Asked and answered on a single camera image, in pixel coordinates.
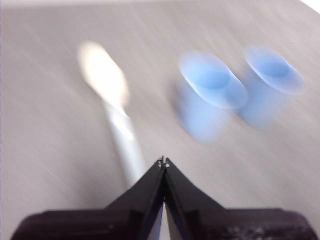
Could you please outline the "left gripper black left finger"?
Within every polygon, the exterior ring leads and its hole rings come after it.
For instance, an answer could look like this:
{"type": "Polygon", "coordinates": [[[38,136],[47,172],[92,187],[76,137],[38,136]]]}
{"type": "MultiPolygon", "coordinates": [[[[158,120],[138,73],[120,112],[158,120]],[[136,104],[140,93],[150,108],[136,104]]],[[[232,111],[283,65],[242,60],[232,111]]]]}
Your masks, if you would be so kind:
{"type": "Polygon", "coordinates": [[[46,211],[26,217],[14,240],[147,240],[159,238],[163,158],[106,208],[46,211]]]}

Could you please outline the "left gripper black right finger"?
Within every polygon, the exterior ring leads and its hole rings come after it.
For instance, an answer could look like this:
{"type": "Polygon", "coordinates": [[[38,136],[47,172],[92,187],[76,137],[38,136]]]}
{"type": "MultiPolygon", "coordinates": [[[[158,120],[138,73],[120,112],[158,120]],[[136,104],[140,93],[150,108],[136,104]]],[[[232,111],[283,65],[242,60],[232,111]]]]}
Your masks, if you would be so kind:
{"type": "Polygon", "coordinates": [[[225,208],[197,188],[166,158],[166,204],[183,240],[311,240],[300,213],[280,208],[225,208]]]}

